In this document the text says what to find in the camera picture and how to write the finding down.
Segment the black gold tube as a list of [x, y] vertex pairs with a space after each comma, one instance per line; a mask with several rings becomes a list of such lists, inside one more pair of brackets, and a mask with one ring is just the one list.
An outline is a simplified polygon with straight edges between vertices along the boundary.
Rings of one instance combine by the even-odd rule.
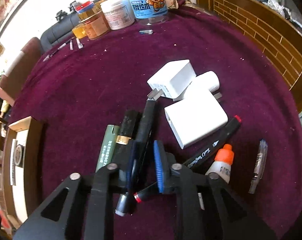
[[115, 150], [111, 160], [113, 163], [126, 163], [127, 146], [130, 140], [135, 138], [140, 122], [140, 117], [140, 112], [136, 110], [127, 110], [125, 112], [120, 130], [116, 137]]

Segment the black marker red cap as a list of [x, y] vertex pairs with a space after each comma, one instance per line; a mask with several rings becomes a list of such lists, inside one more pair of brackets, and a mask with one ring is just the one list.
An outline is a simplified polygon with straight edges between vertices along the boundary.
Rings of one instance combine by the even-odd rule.
[[[206, 145], [197, 150], [189, 159], [187, 159], [183, 165], [194, 170], [207, 160], [209, 160], [214, 154], [218, 152], [227, 141], [233, 136], [233, 134], [240, 128], [242, 119], [235, 115], [227, 124], [222, 127], [219, 132], [212, 136]], [[137, 203], [146, 201], [152, 194], [159, 193], [158, 183], [154, 182], [148, 187], [134, 194], [134, 198]]]

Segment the large white power adapter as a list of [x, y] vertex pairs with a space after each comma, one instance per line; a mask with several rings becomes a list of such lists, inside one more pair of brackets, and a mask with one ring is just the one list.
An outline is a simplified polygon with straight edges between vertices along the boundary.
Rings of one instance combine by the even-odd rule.
[[164, 108], [166, 119], [184, 149], [223, 127], [228, 116], [209, 90], [185, 96]]

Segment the black pen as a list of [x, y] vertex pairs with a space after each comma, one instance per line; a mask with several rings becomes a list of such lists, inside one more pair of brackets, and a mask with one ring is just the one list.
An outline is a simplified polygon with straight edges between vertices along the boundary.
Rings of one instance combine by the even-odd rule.
[[[131, 139], [126, 151], [126, 163], [120, 163], [119, 170], [119, 185], [123, 186], [123, 193], [120, 194], [118, 204], [115, 210], [116, 215], [125, 216], [128, 213], [132, 213], [135, 208], [136, 200], [134, 194], [140, 191], [144, 187], [147, 166], [148, 166], [148, 152], [149, 142], [152, 136], [153, 121], [156, 112], [156, 101], [148, 99], [144, 111], [140, 117], [139, 126], [134, 139]], [[127, 192], [126, 187], [126, 172], [127, 163], [129, 161], [130, 148], [132, 141], [136, 141], [139, 144], [139, 151], [137, 153], [137, 161], [135, 165], [135, 172], [133, 174], [133, 181], [130, 192]]]

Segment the white bottle orange cap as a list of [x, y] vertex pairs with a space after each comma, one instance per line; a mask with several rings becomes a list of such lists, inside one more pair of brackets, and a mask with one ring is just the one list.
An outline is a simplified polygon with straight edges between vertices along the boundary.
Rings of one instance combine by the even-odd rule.
[[234, 152], [230, 144], [225, 144], [218, 150], [214, 162], [199, 181], [198, 198], [202, 211], [209, 210], [214, 198], [213, 194], [220, 188], [228, 187], [231, 175], [231, 165], [234, 161]]

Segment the white square charger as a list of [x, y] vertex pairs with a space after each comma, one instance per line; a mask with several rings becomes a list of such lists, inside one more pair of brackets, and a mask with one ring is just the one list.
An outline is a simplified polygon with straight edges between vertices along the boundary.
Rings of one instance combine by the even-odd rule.
[[162, 90], [162, 97], [178, 98], [196, 78], [190, 60], [170, 61], [147, 80], [151, 89]]

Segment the white rounded charger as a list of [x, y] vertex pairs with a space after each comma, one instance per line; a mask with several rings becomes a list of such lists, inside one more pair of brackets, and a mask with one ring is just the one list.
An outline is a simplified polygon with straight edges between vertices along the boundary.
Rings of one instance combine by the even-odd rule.
[[211, 93], [218, 91], [220, 88], [220, 81], [217, 74], [213, 71], [208, 71], [197, 77], [188, 85], [188, 87], [175, 99], [174, 102], [180, 101], [196, 92], [209, 90]]

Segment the blue clear utility knife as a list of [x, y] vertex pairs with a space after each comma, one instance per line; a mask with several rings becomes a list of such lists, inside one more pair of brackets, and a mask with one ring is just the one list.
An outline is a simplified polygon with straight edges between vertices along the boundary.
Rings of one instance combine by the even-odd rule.
[[251, 184], [248, 193], [254, 194], [263, 177], [263, 172], [265, 170], [266, 158], [268, 153], [268, 144], [265, 139], [262, 139], [259, 144], [259, 150], [256, 157], [256, 163], [254, 167], [253, 177], [251, 179]]

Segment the maroon tablecloth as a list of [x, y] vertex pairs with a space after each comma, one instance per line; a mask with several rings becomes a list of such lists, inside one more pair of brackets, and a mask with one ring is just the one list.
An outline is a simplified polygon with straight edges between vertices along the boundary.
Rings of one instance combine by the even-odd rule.
[[[250, 39], [216, 16], [181, 6], [152, 35], [141, 29], [133, 24], [83, 39], [82, 49], [41, 58], [28, 76], [10, 121], [31, 116], [44, 123], [40, 200], [71, 173], [92, 174], [106, 126], [129, 109], [142, 111], [147, 80], [167, 62], [187, 59], [197, 74], [217, 74], [223, 109], [242, 119], [230, 139], [231, 190], [281, 238], [302, 210], [302, 127], [287, 83]], [[265, 170], [249, 194], [262, 139]]]

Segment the wooden tray box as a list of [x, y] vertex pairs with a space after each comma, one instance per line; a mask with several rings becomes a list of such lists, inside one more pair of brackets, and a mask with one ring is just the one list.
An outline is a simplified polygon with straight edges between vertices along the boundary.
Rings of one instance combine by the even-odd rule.
[[9, 125], [5, 137], [1, 186], [11, 220], [24, 223], [40, 205], [38, 155], [43, 123], [29, 116]]

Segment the amber glass jar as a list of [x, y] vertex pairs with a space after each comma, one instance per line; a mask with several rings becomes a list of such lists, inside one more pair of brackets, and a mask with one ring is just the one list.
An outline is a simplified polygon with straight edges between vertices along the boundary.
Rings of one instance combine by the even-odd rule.
[[90, 40], [95, 40], [110, 31], [110, 27], [102, 11], [97, 13], [83, 12], [78, 14], [80, 22], [72, 29], [76, 38], [87, 36]]

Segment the white label plastic jar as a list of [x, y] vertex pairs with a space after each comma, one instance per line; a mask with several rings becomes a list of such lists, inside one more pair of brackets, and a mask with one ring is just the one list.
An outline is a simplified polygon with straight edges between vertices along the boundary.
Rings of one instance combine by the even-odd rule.
[[101, 9], [111, 30], [120, 30], [135, 22], [129, 0], [107, 0], [101, 3]]

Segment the dark grey sofa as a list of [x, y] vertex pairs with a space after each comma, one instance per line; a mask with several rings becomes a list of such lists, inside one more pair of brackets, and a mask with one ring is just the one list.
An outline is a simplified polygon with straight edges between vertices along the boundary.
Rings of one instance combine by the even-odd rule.
[[70, 37], [73, 34], [72, 29], [76, 27], [78, 23], [79, 17], [75, 12], [64, 16], [62, 20], [45, 30], [40, 38], [42, 51], [47, 52], [59, 42]]

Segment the blue cartoon snack jar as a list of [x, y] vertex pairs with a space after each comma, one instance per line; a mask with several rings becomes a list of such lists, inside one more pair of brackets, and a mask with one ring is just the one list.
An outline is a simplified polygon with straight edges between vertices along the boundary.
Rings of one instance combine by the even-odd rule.
[[155, 25], [167, 21], [165, 0], [129, 0], [135, 18], [141, 25]]

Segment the wooden brick pattern cabinet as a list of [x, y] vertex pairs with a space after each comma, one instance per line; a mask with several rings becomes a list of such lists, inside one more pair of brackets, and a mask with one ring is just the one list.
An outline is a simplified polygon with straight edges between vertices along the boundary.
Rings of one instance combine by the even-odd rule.
[[284, 78], [302, 110], [302, 35], [277, 12], [255, 0], [197, 0], [249, 38]]

